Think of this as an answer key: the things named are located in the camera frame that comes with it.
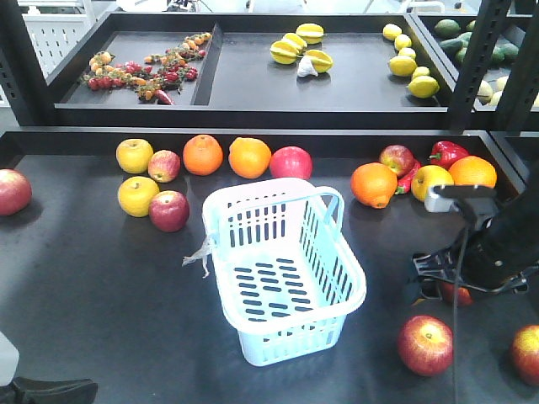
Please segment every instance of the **white plastic basket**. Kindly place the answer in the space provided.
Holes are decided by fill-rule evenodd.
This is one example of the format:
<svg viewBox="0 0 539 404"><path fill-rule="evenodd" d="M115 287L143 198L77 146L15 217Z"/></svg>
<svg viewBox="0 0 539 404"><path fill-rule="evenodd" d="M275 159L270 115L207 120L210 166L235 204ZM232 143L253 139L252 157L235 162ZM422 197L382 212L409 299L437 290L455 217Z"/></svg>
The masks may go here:
<svg viewBox="0 0 539 404"><path fill-rule="evenodd" d="M298 178L219 189L205 200L223 313L250 364L333 347L363 303L365 275L341 233L343 211L335 189Z"/></svg>

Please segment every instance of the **orange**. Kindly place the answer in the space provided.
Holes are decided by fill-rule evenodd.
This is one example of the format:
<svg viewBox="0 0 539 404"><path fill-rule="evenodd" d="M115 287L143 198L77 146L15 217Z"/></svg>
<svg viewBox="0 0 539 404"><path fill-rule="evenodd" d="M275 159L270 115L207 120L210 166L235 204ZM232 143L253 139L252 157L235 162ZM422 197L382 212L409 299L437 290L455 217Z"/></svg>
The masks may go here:
<svg viewBox="0 0 539 404"><path fill-rule="evenodd" d="M240 177L255 179L268 168L271 150L268 145L252 137L237 137L230 145L228 162Z"/></svg>
<svg viewBox="0 0 539 404"><path fill-rule="evenodd" d="M127 215L135 217L148 216L152 198L159 194L159 186L148 177L135 176L128 178L118 188L120 208Z"/></svg>
<svg viewBox="0 0 539 404"><path fill-rule="evenodd" d="M352 194L363 205L382 209L397 189L397 174L380 162L370 162L356 168L350 179Z"/></svg>
<svg viewBox="0 0 539 404"><path fill-rule="evenodd" d="M484 185L494 188L498 176L490 162L477 156L467 156L454 162L449 173L455 185Z"/></svg>
<svg viewBox="0 0 539 404"><path fill-rule="evenodd" d="M210 135L197 135L184 147L184 166L195 175L210 175L222 164L221 145Z"/></svg>

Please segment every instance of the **black tray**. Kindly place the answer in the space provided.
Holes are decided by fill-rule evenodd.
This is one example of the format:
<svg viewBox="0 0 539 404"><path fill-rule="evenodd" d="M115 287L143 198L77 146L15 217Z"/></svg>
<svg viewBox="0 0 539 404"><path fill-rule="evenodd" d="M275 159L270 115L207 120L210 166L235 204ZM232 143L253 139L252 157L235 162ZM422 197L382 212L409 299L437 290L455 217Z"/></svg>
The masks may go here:
<svg viewBox="0 0 539 404"><path fill-rule="evenodd" d="M414 22L419 26L422 31L424 31L424 37L427 40L427 43L440 59L441 64L446 67L447 71L450 73L453 80L456 82L458 79L459 71L458 65L452 57L449 57L441 48L439 43L442 41L434 33L434 27L438 21L441 19L454 19L461 25L462 29L466 27L470 22L472 22L477 16L476 15L463 15L463 14L414 14ZM530 22L531 17L529 15L510 15L507 16L504 20L504 27L502 34L497 40L497 44L501 45L504 43L513 43L515 45L522 44L522 40L526 34L527 26ZM490 67L487 70L483 80L487 81L493 91L496 92L496 79L509 76L511 73L511 65L507 63L502 63L497 67ZM489 105L481 105L481 103L476 100L474 105L474 114L472 115L472 126L474 128L483 128L483 129L499 129L496 128L496 121L494 119L494 112L496 107ZM524 130L534 130L537 125L536 114L530 114L528 120L524 123Z"/></svg>
<svg viewBox="0 0 539 404"><path fill-rule="evenodd" d="M275 63L269 47L305 22L327 33L313 49L327 51L334 67L319 77L298 78L296 63ZM382 38L394 23L410 36L419 65L432 71L440 92L431 99L412 97L409 79L387 67L396 55ZM177 45L187 34L213 33L207 57L187 82L175 106L139 104L128 89L92 92L77 80L101 50L113 63L141 61ZM408 15L279 15L109 13L47 78L61 125L252 128L440 128L451 99L451 77L440 66Z"/></svg>
<svg viewBox="0 0 539 404"><path fill-rule="evenodd" d="M0 323L19 349L17 375L43 380L91 378L96 404L307 404L360 402L452 403L451 370L433 378L410 373L396 353L401 325L430 314L451 324L439 301L410 306L402 297L412 253L452 243L463 226L456 213L431 214L410 194L373 210L350 192L350 174L401 143L424 161L438 140L462 143L498 169L500 200L523 184L485 132L212 130L227 147L256 136L272 150L303 146L314 157L312 183L330 185L345 202L343 232L366 273L367 297L350 314L337 345L264 368L248 364L236 331L221 313L215 278L183 256L205 237L201 205L214 190L248 183L227 164L209 177L182 171L162 186L184 192L191 217L177 233L148 218L126 216L116 190L127 177L115 161L123 139L144 137L154 148L179 151L193 129L27 128L0 137L0 167L16 167L33 184L28 208L0 218ZM269 178L266 173L262 179ZM461 402L503 396L534 402L507 365L512 332L538 322L536 295L499 296L459 311L456 380Z"/></svg>

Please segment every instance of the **black table surface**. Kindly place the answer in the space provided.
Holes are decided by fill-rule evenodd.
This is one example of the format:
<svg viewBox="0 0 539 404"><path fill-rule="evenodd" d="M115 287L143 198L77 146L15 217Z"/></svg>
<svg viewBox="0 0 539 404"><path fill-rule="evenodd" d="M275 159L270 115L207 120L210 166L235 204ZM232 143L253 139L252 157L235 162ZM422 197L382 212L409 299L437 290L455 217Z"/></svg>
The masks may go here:
<svg viewBox="0 0 539 404"><path fill-rule="evenodd" d="M537 288L461 308L457 324L444 302L411 306L402 295L411 254L445 247L463 222L428 213L410 194L384 210L361 205L350 173L364 162L317 158L311 181L344 196L343 233L366 273L366 301L335 347L258 368L222 314L215 277L203 279L200 263L181 267L205 237L205 198L248 180L227 164L209 177L184 170L161 188L185 193L191 217L163 233L118 206L127 175L114 156L24 156L16 167L34 198L0 218L0 327L19 349L17 375L91 378L97 404L452 403L454 390L460 402L536 402L507 352L518 327L539 322ZM456 331L456 362L442 375L417 376L398 357L398 330L415 314Z"/></svg>

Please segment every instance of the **red bell pepper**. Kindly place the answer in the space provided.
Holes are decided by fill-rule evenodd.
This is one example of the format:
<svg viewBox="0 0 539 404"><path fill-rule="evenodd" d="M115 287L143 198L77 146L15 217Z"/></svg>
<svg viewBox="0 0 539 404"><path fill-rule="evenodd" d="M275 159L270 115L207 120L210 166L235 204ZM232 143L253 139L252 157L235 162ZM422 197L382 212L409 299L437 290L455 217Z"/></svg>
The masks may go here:
<svg viewBox="0 0 539 404"><path fill-rule="evenodd" d="M469 155L470 153L464 147L452 141L438 141L432 146L429 159L430 164L448 170L454 162Z"/></svg>
<svg viewBox="0 0 539 404"><path fill-rule="evenodd" d="M400 178L397 182L397 189L395 190L395 195L399 194L406 194L410 192L410 189L412 188L412 180L414 179L414 175L418 170L421 168L421 163L417 160L414 161L414 166L410 171L408 171L404 177Z"/></svg>

